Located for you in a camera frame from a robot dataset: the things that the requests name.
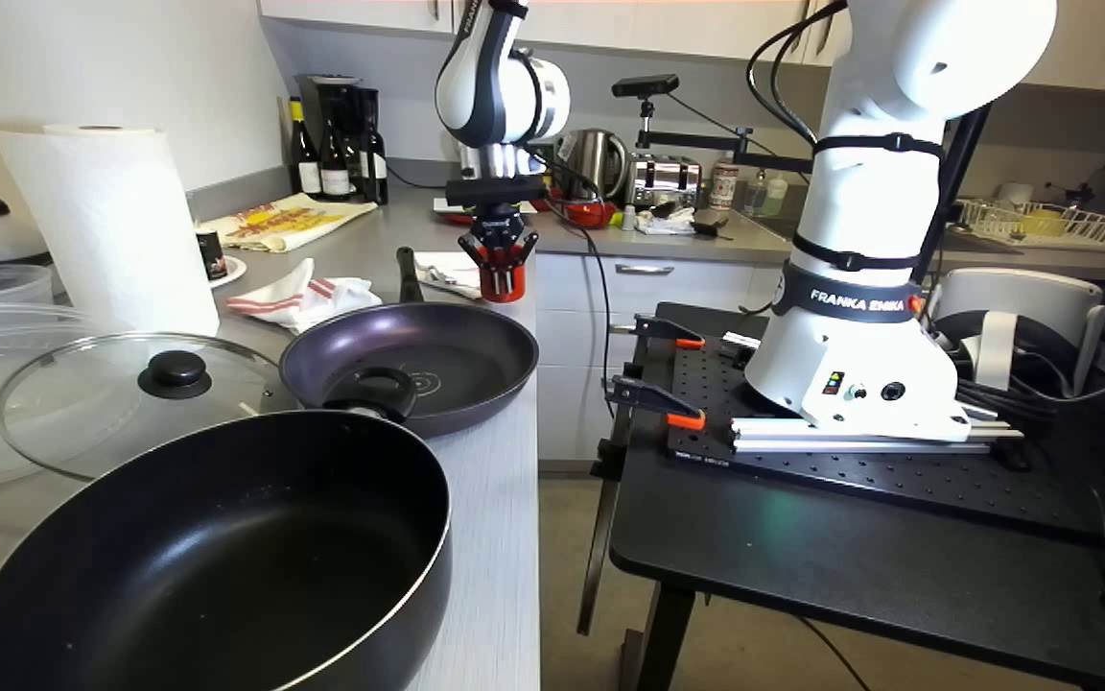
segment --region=nonstick pan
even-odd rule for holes
[[[295,409],[161,446],[0,568],[0,691],[401,686],[447,595],[437,455]]]
[[[278,380],[303,405],[388,409],[414,432],[462,431],[507,405],[542,359],[537,338],[469,304],[423,304],[399,249],[401,304],[317,324],[289,340]]]

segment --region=wall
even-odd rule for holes
[[[278,165],[278,96],[258,0],[0,0],[0,126],[161,126],[208,189]]]
[[[443,62],[447,34],[396,34],[354,25],[276,24],[268,34],[278,68],[292,73],[347,73],[381,89],[384,139],[396,158],[452,161],[447,135],[434,116],[434,80]],[[807,155],[771,116],[757,109],[744,89],[741,62],[693,62],[658,55],[608,55],[608,48],[561,48],[537,47],[542,57],[569,73],[574,109],[571,126],[608,126],[634,142],[638,100],[613,100],[608,84],[644,73],[680,73],[680,91],[699,111],[727,121],[757,126],[759,142],[780,155]],[[781,91],[809,121],[819,111],[824,68],[785,68]],[[685,109],[656,100],[656,132],[722,135]],[[988,194],[1002,179],[1032,179],[1051,189],[1083,183],[1105,161],[1105,96],[1061,89],[1010,91],[987,126],[983,151],[970,161],[963,192]]]

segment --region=coffee maker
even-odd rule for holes
[[[354,201],[384,202],[388,189],[388,161],[384,139],[377,132],[377,89],[359,89],[341,73],[303,73],[299,100],[306,111],[306,132],[317,151],[326,142],[344,144]]]

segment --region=cup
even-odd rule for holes
[[[223,257],[219,235],[208,229],[208,235],[196,235],[196,239],[199,239],[199,257],[203,257],[208,281],[223,281],[231,274],[231,266]]]

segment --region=white countertop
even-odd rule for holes
[[[424,211],[384,206],[299,252],[248,261],[239,284],[219,286],[219,299],[278,276],[299,257],[317,261],[317,276],[369,276],[384,299],[396,299],[396,244],[452,249],[460,229],[434,226]],[[497,308],[511,317],[533,324],[533,297]],[[283,333],[246,317],[223,317],[223,338],[246,340],[278,356]],[[447,477],[452,513],[452,583],[443,623],[414,691],[533,691],[542,686],[542,583],[537,583],[537,380],[493,418],[431,436]],[[12,544],[78,492],[60,477],[25,477],[0,485],[0,559]]]

